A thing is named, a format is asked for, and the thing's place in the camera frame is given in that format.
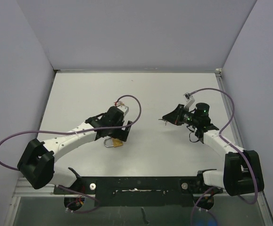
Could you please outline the brass padlock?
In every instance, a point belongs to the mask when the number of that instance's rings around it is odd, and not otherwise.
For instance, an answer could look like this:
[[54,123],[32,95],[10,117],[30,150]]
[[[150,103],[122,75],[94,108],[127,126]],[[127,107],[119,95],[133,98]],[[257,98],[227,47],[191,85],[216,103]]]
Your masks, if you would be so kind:
[[119,139],[112,138],[112,137],[104,140],[104,146],[106,148],[121,147],[123,145],[124,145],[123,141],[121,141]]

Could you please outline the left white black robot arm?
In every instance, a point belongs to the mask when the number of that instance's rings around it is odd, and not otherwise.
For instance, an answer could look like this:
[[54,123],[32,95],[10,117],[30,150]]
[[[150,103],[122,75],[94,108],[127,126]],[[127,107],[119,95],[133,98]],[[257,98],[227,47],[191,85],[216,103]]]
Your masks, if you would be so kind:
[[61,185],[74,194],[80,191],[81,181],[72,168],[62,169],[55,163],[70,151],[102,137],[126,141],[129,128],[122,129],[129,108],[124,105],[112,106],[102,116],[88,118],[69,132],[69,135],[39,141],[33,139],[25,148],[17,168],[34,189],[47,184]]

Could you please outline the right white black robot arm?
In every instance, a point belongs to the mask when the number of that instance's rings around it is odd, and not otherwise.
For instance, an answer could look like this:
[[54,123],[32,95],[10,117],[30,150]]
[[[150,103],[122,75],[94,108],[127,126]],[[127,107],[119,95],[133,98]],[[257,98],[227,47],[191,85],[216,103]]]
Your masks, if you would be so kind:
[[220,135],[219,128],[209,118],[209,108],[206,103],[197,103],[195,109],[189,111],[179,104],[162,116],[162,120],[173,125],[192,127],[198,141],[212,148],[224,161],[221,170],[203,170],[202,177],[195,181],[196,189],[205,193],[215,186],[225,189],[231,196],[263,191],[265,185],[258,153],[245,150]]

